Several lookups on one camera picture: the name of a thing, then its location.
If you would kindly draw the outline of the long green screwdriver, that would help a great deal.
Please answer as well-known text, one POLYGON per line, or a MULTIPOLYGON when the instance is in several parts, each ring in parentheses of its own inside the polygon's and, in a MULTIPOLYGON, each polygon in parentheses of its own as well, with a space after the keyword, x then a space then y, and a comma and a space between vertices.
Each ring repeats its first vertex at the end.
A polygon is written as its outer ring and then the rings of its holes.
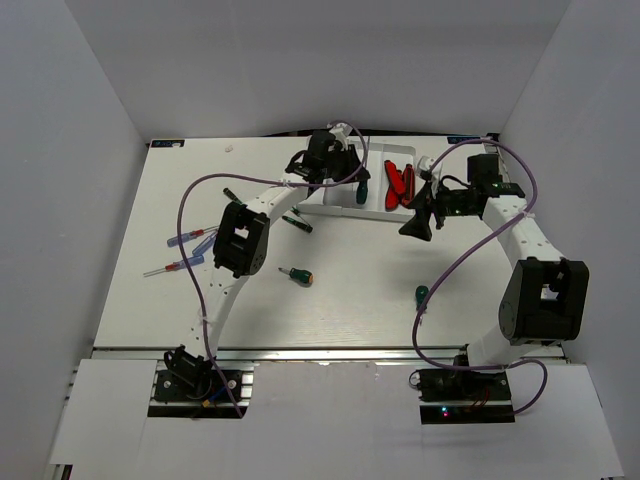
POLYGON ((361 181, 356 188, 356 204, 364 205, 368 199, 368 182, 361 181))

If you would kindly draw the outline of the red black utility knife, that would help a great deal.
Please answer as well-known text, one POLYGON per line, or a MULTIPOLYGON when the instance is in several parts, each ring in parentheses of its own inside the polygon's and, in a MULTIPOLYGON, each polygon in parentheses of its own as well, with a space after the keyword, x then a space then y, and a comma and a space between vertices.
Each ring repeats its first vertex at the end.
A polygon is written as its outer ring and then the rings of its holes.
POLYGON ((389 186, 386 191, 384 206, 386 211, 394 211, 399 204, 399 199, 396 191, 392 186, 389 186))

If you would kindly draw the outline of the red curved utility knife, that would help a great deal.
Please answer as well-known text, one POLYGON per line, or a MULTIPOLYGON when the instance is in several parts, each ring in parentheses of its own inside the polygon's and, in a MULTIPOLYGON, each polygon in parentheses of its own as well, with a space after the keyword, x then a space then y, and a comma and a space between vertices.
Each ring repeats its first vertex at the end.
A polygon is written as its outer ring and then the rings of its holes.
POLYGON ((397 193, 399 206, 405 191, 402 171, 391 160, 384 161, 384 171, 388 181, 388 187, 392 186, 397 193))

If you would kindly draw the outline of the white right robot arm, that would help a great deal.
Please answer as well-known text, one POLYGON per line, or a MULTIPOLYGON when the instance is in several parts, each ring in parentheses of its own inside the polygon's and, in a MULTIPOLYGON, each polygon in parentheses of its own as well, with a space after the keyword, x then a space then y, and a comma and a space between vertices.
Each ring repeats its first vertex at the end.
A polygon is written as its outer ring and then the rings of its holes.
POLYGON ((533 215, 524 191, 506 182, 497 154, 467 158, 463 189, 450 189, 440 177, 432 188, 438 229, 454 216, 477 216, 496 234, 512 267, 498 307, 497 325, 466 347, 468 364, 451 374, 453 390, 472 399, 488 377, 480 366, 507 366, 540 346, 577 338, 583 319, 589 269, 555 248, 533 215))

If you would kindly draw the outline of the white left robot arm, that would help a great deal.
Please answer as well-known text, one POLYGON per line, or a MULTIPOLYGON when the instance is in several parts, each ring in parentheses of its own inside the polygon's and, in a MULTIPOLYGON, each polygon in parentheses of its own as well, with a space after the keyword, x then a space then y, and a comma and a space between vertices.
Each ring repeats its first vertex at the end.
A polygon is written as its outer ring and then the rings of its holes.
POLYGON ((278 180, 215 173, 195 180, 183 194, 178 215, 195 187, 207 180, 233 179, 264 185, 266 190, 245 203, 231 201, 219 221, 213 245, 213 285, 205 292, 191 268, 188 274, 199 303, 198 341, 206 357, 216 360, 219 341, 231 309, 248 279, 263 267, 270 229, 291 208, 320 190, 334 190, 370 178, 369 147, 354 125, 334 121, 312 133, 278 180))

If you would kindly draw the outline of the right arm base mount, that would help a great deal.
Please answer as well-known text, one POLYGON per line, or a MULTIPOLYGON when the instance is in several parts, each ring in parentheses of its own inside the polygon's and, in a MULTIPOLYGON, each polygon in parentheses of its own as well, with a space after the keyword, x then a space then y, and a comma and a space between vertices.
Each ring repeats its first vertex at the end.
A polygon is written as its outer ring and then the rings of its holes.
POLYGON ((515 421, 504 372, 415 370, 409 387, 419 393, 422 425, 500 424, 515 421))

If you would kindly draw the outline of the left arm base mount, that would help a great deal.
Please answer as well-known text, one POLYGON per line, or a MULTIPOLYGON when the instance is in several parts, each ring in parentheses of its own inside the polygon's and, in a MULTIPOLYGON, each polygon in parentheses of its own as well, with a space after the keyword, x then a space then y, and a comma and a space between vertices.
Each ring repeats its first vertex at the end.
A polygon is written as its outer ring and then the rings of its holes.
POLYGON ((148 407, 150 418, 238 419, 249 405, 250 372, 218 371, 209 359, 184 346, 164 352, 148 407))

